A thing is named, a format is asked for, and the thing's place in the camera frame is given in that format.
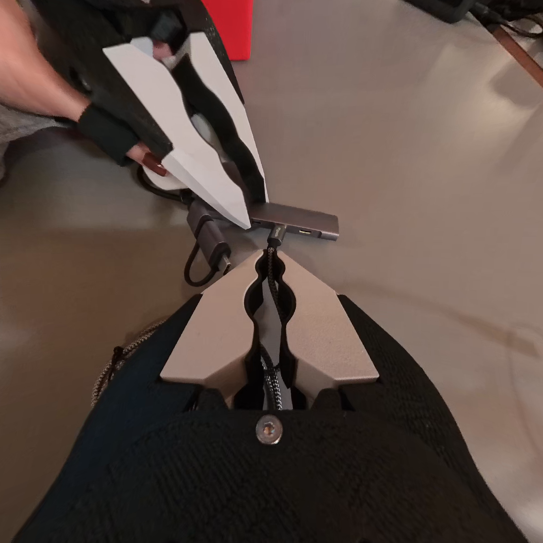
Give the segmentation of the grey printed sweatshirt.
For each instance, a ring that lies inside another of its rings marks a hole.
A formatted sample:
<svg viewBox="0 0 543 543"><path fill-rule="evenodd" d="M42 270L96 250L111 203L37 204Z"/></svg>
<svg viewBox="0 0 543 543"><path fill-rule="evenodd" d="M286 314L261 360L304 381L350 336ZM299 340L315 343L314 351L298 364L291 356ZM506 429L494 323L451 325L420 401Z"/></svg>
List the grey printed sweatshirt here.
<svg viewBox="0 0 543 543"><path fill-rule="evenodd" d="M5 153L10 143L58 125L53 118L19 111L1 104L1 180L5 175Z"/></svg>

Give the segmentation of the person's left hand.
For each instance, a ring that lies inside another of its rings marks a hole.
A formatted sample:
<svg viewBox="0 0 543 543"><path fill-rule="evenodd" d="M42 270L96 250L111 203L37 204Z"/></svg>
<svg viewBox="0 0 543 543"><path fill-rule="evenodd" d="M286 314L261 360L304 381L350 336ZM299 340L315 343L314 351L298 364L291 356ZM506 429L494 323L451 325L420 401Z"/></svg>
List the person's left hand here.
<svg viewBox="0 0 543 543"><path fill-rule="evenodd" d="M125 122L93 105L53 69L17 1L1 1L1 103L26 113L70 120L119 165L132 160L159 176L168 174Z"/></svg>

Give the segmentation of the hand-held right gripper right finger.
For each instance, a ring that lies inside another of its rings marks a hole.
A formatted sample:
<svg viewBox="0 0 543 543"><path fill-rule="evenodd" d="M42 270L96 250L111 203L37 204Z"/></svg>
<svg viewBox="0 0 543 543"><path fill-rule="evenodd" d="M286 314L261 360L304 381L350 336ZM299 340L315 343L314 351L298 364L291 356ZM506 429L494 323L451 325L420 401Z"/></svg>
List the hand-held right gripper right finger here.
<svg viewBox="0 0 543 543"><path fill-rule="evenodd" d="M377 382L376 366L340 296L281 250L276 290L280 370L294 407L311 404L324 389Z"/></svg>

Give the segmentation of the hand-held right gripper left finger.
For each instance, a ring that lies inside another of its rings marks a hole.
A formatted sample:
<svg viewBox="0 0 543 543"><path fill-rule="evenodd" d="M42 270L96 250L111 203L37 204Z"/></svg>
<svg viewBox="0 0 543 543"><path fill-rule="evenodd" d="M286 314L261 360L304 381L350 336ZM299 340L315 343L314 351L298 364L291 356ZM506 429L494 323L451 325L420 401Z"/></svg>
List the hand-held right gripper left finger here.
<svg viewBox="0 0 543 543"><path fill-rule="evenodd" d="M260 335L266 258L257 250L205 289L160 378L217 389L236 408L264 402Z"/></svg>

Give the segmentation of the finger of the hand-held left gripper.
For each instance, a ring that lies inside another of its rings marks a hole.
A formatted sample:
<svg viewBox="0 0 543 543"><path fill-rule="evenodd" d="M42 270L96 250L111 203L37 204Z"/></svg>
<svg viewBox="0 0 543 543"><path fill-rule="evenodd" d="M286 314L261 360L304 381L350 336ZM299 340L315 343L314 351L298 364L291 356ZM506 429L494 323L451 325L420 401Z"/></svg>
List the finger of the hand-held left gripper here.
<svg viewBox="0 0 543 543"><path fill-rule="evenodd" d="M224 67L207 35L191 33L179 51L173 78L193 112L211 127L221 151L239 173L249 202L268 202L265 174L232 66Z"/></svg>
<svg viewBox="0 0 543 543"><path fill-rule="evenodd" d="M224 218L249 229L242 189L193 125L172 73L134 44L106 47L103 53L172 143L173 149L162 159L166 170Z"/></svg>

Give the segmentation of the dark case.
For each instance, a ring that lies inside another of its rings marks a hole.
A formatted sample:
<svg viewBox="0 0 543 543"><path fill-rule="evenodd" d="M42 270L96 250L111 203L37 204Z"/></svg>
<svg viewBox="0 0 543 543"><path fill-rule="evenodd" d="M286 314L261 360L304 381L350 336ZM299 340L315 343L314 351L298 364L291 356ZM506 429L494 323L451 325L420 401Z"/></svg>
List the dark case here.
<svg viewBox="0 0 543 543"><path fill-rule="evenodd" d="M461 21L477 1L404 1L448 24Z"/></svg>

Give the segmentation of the red plastic bin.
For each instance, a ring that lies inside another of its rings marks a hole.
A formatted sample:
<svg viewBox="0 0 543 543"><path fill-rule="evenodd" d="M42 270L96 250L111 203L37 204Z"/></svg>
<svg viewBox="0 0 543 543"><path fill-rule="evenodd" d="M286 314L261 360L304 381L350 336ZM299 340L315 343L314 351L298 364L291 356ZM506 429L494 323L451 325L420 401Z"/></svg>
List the red plastic bin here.
<svg viewBox="0 0 543 543"><path fill-rule="evenodd" d="M253 1L202 1L232 61L251 57Z"/></svg>

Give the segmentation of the grey usb hub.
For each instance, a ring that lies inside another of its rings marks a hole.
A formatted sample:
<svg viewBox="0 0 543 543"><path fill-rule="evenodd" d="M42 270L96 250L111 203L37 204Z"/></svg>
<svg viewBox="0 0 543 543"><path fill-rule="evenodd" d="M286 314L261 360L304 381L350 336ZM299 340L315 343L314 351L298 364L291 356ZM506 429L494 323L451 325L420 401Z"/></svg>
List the grey usb hub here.
<svg viewBox="0 0 543 543"><path fill-rule="evenodd" d="M339 221L334 214L271 202L251 204L248 214L253 227L284 226L288 233L327 241L336 241L339 237Z"/></svg>

